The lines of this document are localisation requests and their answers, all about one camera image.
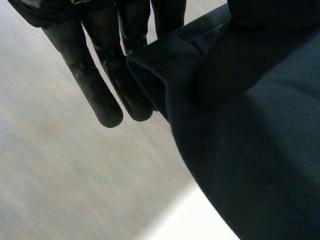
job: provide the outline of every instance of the blurred background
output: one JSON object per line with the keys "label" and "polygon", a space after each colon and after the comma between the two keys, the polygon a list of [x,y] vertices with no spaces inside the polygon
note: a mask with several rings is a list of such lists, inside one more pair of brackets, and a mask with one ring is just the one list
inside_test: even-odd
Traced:
{"label": "blurred background", "polygon": [[[188,0],[186,23],[225,2]],[[123,111],[107,129],[43,32],[6,0],[0,36],[0,240],[237,239],[159,113],[141,123]]]}

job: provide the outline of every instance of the white surface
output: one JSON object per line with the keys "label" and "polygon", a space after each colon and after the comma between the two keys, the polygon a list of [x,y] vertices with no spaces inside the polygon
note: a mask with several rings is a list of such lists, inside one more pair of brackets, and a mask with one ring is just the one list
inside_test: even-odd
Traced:
{"label": "white surface", "polygon": [[238,240],[206,196],[191,184],[139,240]]}

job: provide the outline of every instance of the gloved hand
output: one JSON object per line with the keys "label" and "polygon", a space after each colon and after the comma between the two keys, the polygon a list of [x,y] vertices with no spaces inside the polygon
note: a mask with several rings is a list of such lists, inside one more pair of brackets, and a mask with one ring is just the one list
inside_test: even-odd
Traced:
{"label": "gloved hand", "polygon": [[[123,120],[123,112],[91,57],[82,24],[129,115],[139,122],[151,117],[153,106],[131,75],[120,45],[118,12],[113,0],[85,0],[87,3],[80,4],[78,1],[72,4],[70,0],[11,0],[15,6],[12,1],[27,6],[23,10],[30,10],[33,18],[54,18],[54,24],[41,26],[42,30],[61,53],[103,126],[118,126]],[[20,12],[24,18],[29,17],[28,12],[23,13]]]}

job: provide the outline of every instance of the gray floor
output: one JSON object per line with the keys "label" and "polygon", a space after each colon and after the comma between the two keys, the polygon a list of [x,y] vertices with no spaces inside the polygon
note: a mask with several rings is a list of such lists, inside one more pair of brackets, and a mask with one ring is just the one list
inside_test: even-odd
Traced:
{"label": "gray floor", "polygon": [[[186,22],[224,2],[189,0]],[[137,238],[192,181],[169,125],[155,113],[102,127],[59,53],[6,0],[0,36],[0,240]]]}

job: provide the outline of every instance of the dark fabric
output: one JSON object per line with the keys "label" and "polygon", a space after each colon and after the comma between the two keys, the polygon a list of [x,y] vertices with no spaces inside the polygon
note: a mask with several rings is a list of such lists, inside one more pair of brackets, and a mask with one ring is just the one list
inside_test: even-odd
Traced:
{"label": "dark fabric", "polygon": [[112,6],[114,0],[92,0],[88,3],[72,4],[70,0],[41,0],[39,7],[29,5],[31,1],[8,0],[15,10],[32,26],[46,28],[78,17],[83,11],[93,11]]}
{"label": "dark fabric", "polygon": [[[130,56],[129,67],[170,123],[195,180],[240,239],[320,239],[319,27],[291,39],[274,37],[282,46],[274,49],[270,41],[257,39],[261,29],[241,30],[231,21],[225,40],[244,35],[233,45],[214,45],[230,17],[227,5],[215,9]],[[226,79],[234,78],[234,89],[246,87],[203,109],[194,88],[215,47],[229,49],[211,64],[241,52],[255,56],[259,65],[263,58],[277,57],[249,83],[234,72],[244,63],[256,64],[255,58],[238,59],[244,62],[240,67],[221,65]]]}
{"label": "dark fabric", "polygon": [[319,0],[228,0],[234,22],[240,26],[288,31],[320,21]]}

